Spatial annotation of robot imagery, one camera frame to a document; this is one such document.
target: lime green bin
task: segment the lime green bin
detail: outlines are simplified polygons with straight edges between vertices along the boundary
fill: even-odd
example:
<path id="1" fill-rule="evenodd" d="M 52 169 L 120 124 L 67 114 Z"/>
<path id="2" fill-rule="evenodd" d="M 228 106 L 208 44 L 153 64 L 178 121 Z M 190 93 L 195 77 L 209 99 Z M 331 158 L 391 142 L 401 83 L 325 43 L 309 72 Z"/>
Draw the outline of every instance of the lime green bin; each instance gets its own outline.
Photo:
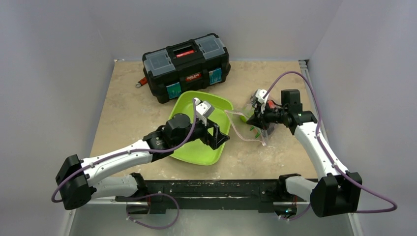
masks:
<path id="1" fill-rule="evenodd" d="M 215 108 L 209 119 L 220 126 L 221 132 L 229 134 L 230 121 L 224 113 L 224 110 L 233 110 L 233 105 L 230 101 L 210 93 L 199 91 L 184 92 L 178 98 L 169 119 L 178 113 L 184 113 L 190 118 L 193 117 L 193 105 L 191 104 L 191 101 L 194 97 L 197 97 L 201 101 L 209 102 Z M 209 166 L 216 163 L 220 159 L 220 155 L 226 144 L 227 142 L 225 142 L 220 148 L 212 150 L 209 146 L 204 145 L 200 140 L 195 140 L 184 144 L 182 147 L 175 150 L 171 156 L 178 160 L 192 164 Z"/>

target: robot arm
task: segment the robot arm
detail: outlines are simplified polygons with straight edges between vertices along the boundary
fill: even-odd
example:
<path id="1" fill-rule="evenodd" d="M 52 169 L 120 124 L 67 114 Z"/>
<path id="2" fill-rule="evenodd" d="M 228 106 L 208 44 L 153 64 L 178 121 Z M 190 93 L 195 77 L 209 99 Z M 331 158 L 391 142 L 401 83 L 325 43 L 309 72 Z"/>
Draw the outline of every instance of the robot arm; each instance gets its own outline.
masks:
<path id="1" fill-rule="evenodd" d="M 296 89 L 282 90 L 281 107 L 272 100 L 268 100 L 268 96 L 264 98 L 266 92 L 263 89 L 256 91 L 257 103 L 254 115 L 247 121 L 247 124 L 261 129 L 266 129 L 271 122 L 284 124 L 306 150 L 319 180 L 318 183 L 315 183 L 299 175 L 282 176 L 280 180 L 285 181 L 283 192 L 297 195 L 309 201 L 318 217 L 356 211 L 360 188 L 341 176 L 334 165 L 337 165 L 360 184 L 362 184 L 362 179 L 358 173 L 350 173 L 336 157 L 328 143 L 322 140 L 335 164 L 329 161 L 316 137 L 317 120 L 311 111 L 302 110 L 299 91 Z"/>
<path id="2" fill-rule="evenodd" d="M 208 119 L 213 112 L 208 102 L 194 99 L 196 105 L 196 123 L 188 142 L 200 139 L 212 149 L 219 148 L 229 140 L 229 136 L 220 131 L 220 127 Z M 77 155 L 65 159 L 56 176 L 65 209 L 83 206 L 89 200 L 107 196 L 129 197 L 138 191 L 146 191 L 141 175 L 131 174 L 126 177 L 109 177 L 127 168 L 162 159 L 174 151 L 169 149 L 180 145 L 191 130 L 190 118 L 185 114 L 176 114 L 165 125 L 144 136 L 143 139 L 119 150 L 80 160 Z M 155 150 L 154 153 L 141 150 Z M 62 182 L 70 175 L 79 172 L 67 182 Z"/>

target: wooden table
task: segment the wooden table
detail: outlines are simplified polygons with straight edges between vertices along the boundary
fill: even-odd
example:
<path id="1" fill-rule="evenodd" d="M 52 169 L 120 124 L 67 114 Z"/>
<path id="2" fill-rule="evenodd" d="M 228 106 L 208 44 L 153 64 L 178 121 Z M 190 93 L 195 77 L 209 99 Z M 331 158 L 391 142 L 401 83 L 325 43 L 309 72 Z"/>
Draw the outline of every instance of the wooden table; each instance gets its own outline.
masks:
<path id="1" fill-rule="evenodd" d="M 230 64 L 232 69 L 226 82 L 202 91 L 228 99 L 235 108 L 242 107 L 256 89 L 268 89 L 281 73 L 300 72 L 296 61 L 231 61 Z M 141 62 L 116 62 L 91 156 L 134 143 L 167 121 L 176 99 L 159 104 L 148 85 L 135 88 L 144 76 L 142 70 Z M 310 110 L 302 78 L 290 74 L 281 79 L 271 92 L 278 101 L 282 89 L 299 89 L 304 110 Z M 232 128 L 229 135 L 231 138 L 214 165 L 199 166 L 166 157 L 116 175 L 138 172 L 145 179 L 260 179 L 299 173 L 305 178 L 317 177 L 305 150 L 283 125 L 278 126 L 267 147 L 259 142 L 242 141 Z"/>

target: toolbox lid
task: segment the toolbox lid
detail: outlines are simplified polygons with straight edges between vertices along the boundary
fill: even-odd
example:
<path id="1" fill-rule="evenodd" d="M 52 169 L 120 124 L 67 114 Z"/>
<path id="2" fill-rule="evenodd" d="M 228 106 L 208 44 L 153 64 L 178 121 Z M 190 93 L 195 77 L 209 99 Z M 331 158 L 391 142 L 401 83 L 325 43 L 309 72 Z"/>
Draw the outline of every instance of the toolbox lid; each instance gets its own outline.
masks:
<path id="1" fill-rule="evenodd" d="M 148 73 L 152 71 L 153 76 L 161 75 L 175 70 L 175 66 L 172 64 L 166 49 L 147 54 L 145 57 L 145 69 Z"/>
<path id="2" fill-rule="evenodd" d="M 205 59 L 210 59 L 222 54 L 225 54 L 223 49 L 224 44 L 214 35 L 208 35 L 195 40 L 196 44 L 200 48 L 200 51 L 203 52 Z"/>

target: tabletop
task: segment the tabletop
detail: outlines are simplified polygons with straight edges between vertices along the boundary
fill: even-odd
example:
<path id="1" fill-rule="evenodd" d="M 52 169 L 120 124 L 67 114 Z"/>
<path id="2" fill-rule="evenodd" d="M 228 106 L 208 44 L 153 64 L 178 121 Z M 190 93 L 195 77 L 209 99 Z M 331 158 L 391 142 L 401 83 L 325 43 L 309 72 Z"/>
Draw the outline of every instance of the tabletop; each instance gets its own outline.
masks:
<path id="1" fill-rule="evenodd" d="M 300 72 L 297 61 L 231 61 L 230 64 L 226 82 L 200 91 L 224 97 L 235 108 L 242 107 L 256 89 L 268 89 L 283 72 Z M 130 145 L 168 120 L 176 99 L 160 104 L 148 85 L 136 88 L 135 84 L 143 76 L 142 62 L 115 63 L 91 156 Z M 271 91 L 278 102 L 282 89 L 299 89 L 303 109 L 310 110 L 302 78 L 289 74 L 281 79 Z M 136 172 L 145 179 L 262 179 L 293 173 L 305 178 L 317 177 L 304 148 L 284 125 L 277 126 L 266 147 L 259 142 L 241 140 L 233 128 L 229 136 L 220 159 L 213 165 L 199 166 L 166 157 L 115 176 Z"/>

